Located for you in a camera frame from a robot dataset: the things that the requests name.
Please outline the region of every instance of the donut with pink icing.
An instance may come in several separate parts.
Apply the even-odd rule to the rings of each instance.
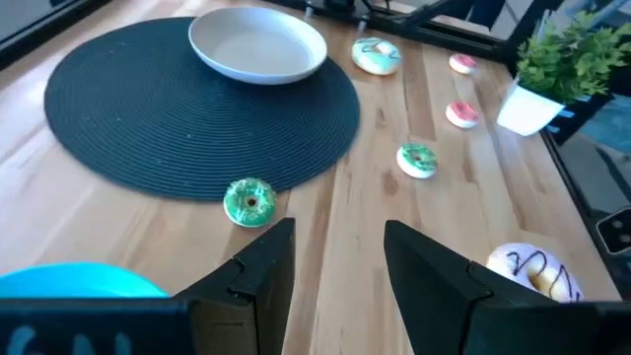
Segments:
[[[445,115],[451,123],[460,128],[473,128],[479,121],[477,112],[467,103],[451,103],[447,106]]]
[[[468,75],[475,71],[477,64],[475,63],[475,60],[468,55],[454,54],[450,57],[450,66],[456,72]]]
[[[552,253],[530,244],[510,243],[496,248],[486,267],[557,302],[585,299],[567,267]]]

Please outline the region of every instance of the white donut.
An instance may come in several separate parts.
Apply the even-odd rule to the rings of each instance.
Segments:
[[[450,66],[456,72],[468,75],[475,71],[477,64],[475,60],[468,55],[454,54],[450,57]]]
[[[436,155],[427,146],[406,143],[396,152],[396,162],[404,173],[413,178],[429,178],[436,173]]]
[[[473,128],[479,120],[477,112],[467,103],[451,103],[445,112],[447,119],[460,128]]]
[[[355,40],[351,54],[357,66],[375,75],[391,74],[401,63],[396,45],[377,37]]]
[[[526,243],[510,243],[489,255],[486,267],[557,302],[584,300],[570,271],[553,254]]]

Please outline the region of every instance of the donut with chocolate drizzle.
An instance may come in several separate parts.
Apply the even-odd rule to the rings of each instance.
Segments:
[[[583,293],[574,276],[553,254],[526,243],[496,248],[487,260],[491,270],[558,302],[577,302]]]

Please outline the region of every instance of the floor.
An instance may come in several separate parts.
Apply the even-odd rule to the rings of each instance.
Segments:
[[[612,213],[631,204],[631,126],[622,124],[630,110],[631,98],[616,97],[559,150],[593,210]]]
[[[47,14],[49,0],[0,0],[0,42]]]

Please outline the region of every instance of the donut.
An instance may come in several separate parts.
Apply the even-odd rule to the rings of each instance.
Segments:
[[[450,57],[450,66],[456,72],[468,75],[475,71],[477,64],[475,60],[468,55],[454,54]]]
[[[460,128],[473,128],[477,125],[477,112],[467,103],[452,103],[445,112],[447,119]]]
[[[396,45],[377,37],[355,40],[351,53],[357,66],[375,75],[391,74],[401,63]]]
[[[434,152],[418,143],[403,144],[396,152],[396,161],[401,169],[413,178],[428,178],[438,167]]]
[[[526,243],[493,250],[486,267],[557,302],[584,300],[576,279],[553,254]]]
[[[265,181],[244,178],[230,184],[224,210],[235,224],[258,228],[268,224],[276,211],[276,193]]]

